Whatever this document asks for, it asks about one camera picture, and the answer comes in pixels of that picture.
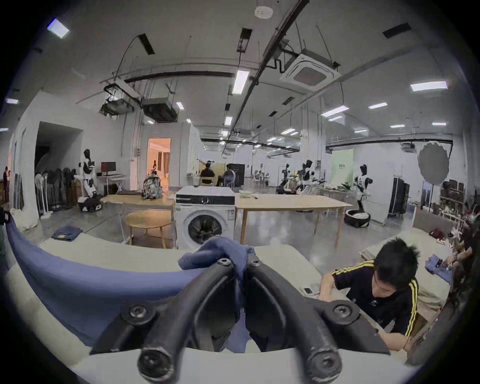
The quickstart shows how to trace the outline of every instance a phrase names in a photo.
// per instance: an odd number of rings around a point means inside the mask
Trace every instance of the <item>gray floor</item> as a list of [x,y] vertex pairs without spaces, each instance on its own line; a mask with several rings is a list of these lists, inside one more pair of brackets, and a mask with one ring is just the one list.
[[[260,193],[275,193],[274,188],[259,188]],[[240,239],[242,211],[240,210],[235,225],[235,239]],[[403,218],[387,220],[381,226],[372,222],[367,228],[353,228],[342,224],[342,234],[338,247],[335,249],[338,219],[335,212],[328,216],[322,213],[315,235],[316,212],[250,212],[248,214],[245,240],[247,244],[278,245],[289,244],[303,254],[321,273],[330,272],[334,268],[354,265],[359,259],[359,251],[375,244],[411,226],[412,214]],[[52,214],[50,219],[40,220],[38,225],[25,232],[25,236],[33,243],[40,244],[64,225],[81,228],[89,235],[108,241],[121,242],[122,234],[117,207],[105,204],[101,211],[82,213],[77,207]],[[149,230],[150,236],[145,236],[144,230],[134,230],[133,244],[138,246],[162,248],[156,229]],[[164,230],[167,238],[171,238],[171,228]]]

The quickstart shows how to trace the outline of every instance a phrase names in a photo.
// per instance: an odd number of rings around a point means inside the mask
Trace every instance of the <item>curtain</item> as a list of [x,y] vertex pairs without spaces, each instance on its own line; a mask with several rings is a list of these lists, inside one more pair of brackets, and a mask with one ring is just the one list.
[[165,152],[163,154],[163,165],[165,168],[165,174],[167,174],[170,166],[170,152]]

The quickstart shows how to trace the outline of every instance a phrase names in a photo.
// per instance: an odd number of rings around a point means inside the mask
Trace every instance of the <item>ceiling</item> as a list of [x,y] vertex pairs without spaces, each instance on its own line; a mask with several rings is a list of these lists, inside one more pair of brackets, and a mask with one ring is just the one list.
[[[120,65],[119,74],[125,80],[148,73],[188,70],[234,74],[239,65],[254,76],[269,40],[294,3],[105,0],[99,7],[94,2],[82,2],[58,16],[71,30],[64,39],[47,32],[40,37],[36,46],[41,47],[42,54],[31,52],[27,56],[12,87],[21,90],[17,98],[26,105],[42,88],[98,111],[105,100],[101,91],[106,80],[117,70],[132,38],[141,33],[148,36],[155,55],[147,56],[134,40]],[[271,6],[273,17],[255,17],[257,4]],[[334,143],[365,135],[461,134],[471,124],[474,106],[456,61],[435,33],[402,2],[310,1],[296,21],[285,35],[289,48],[300,52],[302,44],[325,58],[331,55],[340,64],[339,81],[312,93],[280,81],[278,70],[265,69],[235,127],[239,133],[232,138],[265,142],[286,128],[301,131],[308,126],[321,129],[327,141]],[[382,34],[407,22],[412,30],[390,39]],[[251,28],[252,36],[239,60],[236,48],[243,27]],[[288,55],[280,58],[288,60]],[[447,80],[448,90],[410,90],[412,83],[431,80]],[[185,107],[179,119],[191,119],[202,138],[221,138],[225,104],[230,103],[228,114],[235,121],[250,82],[237,96],[228,96],[233,78],[226,77],[159,78],[132,84],[145,96],[169,95],[172,100],[168,84],[175,90],[173,101],[181,101]],[[282,105],[288,97],[294,99]],[[388,106],[368,109],[381,102]],[[342,119],[329,122],[318,116],[342,103],[349,107]],[[274,110],[276,115],[269,117]],[[435,127],[433,121],[446,121],[447,125]],[[390,128],[395,124],[405,127]],[[367,132],[354,132],[359,129]],[[283,143],[298,147],[299,136],[288,136]],[[207,145],[218,148],[218,144]]]

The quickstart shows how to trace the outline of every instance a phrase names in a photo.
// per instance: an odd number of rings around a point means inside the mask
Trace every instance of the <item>person sitting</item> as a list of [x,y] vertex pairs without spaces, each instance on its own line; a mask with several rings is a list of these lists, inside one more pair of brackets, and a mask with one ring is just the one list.
[[[205,169],[203,169],[202,172],[200,172],[200,180],[202,179],[202,177],[215,177],[215,172],[213,172],[210,169],[211,165],[212,165],[212,163],[210,161],[207,161],[207,163],[205,164]],[[203,184],[213,184],[213,181],[205,179],[203,181],[201,180],[201,183],[203,183]]]
[[390,333],[379,336],[391,350],[401,350],[408,341],[417,309],[418,268],[415,246],[396,238],[386,243],[374,260],[334,270],[322,277],[319,300],[330,301],[333,287],[350,288],[347,297],[381,327],[392,320]]

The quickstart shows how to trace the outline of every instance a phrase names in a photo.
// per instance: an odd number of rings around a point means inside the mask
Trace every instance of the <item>black hair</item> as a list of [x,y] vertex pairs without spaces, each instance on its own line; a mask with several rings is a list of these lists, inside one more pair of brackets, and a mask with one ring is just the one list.
[[406,288],[417,273],[418,255],[414,245],[408,246],[400,238],[390,240],[373,261],[378,278],[396,289]]

